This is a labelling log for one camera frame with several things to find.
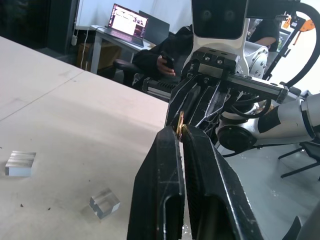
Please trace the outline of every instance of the laptop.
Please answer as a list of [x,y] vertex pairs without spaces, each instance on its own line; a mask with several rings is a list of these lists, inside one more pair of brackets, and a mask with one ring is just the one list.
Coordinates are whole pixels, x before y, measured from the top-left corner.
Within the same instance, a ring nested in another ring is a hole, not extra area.
[[146,17],[114,4],[105,33],[143,48],[147,24]]
[[161,21],[143,11],[139,11],[139,15],[148,19],[144,39],[155,45],[159,45],[169,36],[169,23]]

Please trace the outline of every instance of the table surface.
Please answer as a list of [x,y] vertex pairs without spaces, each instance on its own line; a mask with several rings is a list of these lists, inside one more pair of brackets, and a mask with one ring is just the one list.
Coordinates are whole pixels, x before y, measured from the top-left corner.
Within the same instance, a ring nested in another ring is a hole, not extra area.
[[[1,37],[0,52],[0,239],[126,239],[168,104]],[[12,151],[36,152],[31,177],[5,176]],[[121,205],[100,221],[89,200],[106,188]]]
[[135,52],[140,52],[141,50],[150,50],[151,49],[151,45],[154,45],[153,43],[151,43],[150,41],[148,40],[143,40],[143,44],[144,44],[144,47],[140,47],[140,46],[137,46],[137,45],[134,45],[134,44],[131,44],[127,41],[124,41],[124,40],[121,40],[120,38],[117,38],[117,37],[114,37],[114,36],[111,36],[109,34],[106,34],[105,31],[106,29],[105,28],[99,28],[101,26],[98,26],[98,25],[92,25],[90,27],[91,30],[95,30],[97,29],[96,31],[100,34],[103,35],[103,38],[106,39],[106,40],[112,40],[112,41],[116,41],[117,43],[121,44],[121,45],[125,45],[126,47],[130,48],[131,50],[135,51]]

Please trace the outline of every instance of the laptop screen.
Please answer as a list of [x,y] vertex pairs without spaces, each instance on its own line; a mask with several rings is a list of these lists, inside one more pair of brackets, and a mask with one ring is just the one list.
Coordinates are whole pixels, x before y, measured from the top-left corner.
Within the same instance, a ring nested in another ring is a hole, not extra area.
[[146,33],[147,24],[147,18],[114,4],[108,26],[131,36],[143,38]]

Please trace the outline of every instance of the clear acrylic block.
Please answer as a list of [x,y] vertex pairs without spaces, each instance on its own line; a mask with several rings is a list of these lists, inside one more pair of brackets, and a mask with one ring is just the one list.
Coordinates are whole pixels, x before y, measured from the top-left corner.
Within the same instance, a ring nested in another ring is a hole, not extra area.
[[35,156],[35,152],[13,151],[5,165],[5,175],[30,177]]
[[107,188],[92,196],[89,205],[99,219],[103,219],[118,210],[120,201],[110,188]]

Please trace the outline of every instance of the person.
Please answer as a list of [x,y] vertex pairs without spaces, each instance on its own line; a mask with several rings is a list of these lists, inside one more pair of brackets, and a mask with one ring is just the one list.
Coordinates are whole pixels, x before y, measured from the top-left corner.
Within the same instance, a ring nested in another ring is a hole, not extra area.
[[269,52],[276,52],[280,38],[280,22],[275,19],[264,19],[251,32],[249,41],[267,46]]
[[[257,25],[249,41],[268,46],[270,51],[276,51],[279,44],[279,37],[280,25],[277,21],[263,20]],[[190,25],[181,28],[176,35],[169,36],[154,48],[138,52],[133,57],[132,63],[143,70],[145,76],[155,80],[163,78],[177,80],[181,76],[185,61],[191,54],[192,48],[193,27]],[[162,58],[162,51],[165,51],[174,59],[174,69],[166,66],[167,61]]]

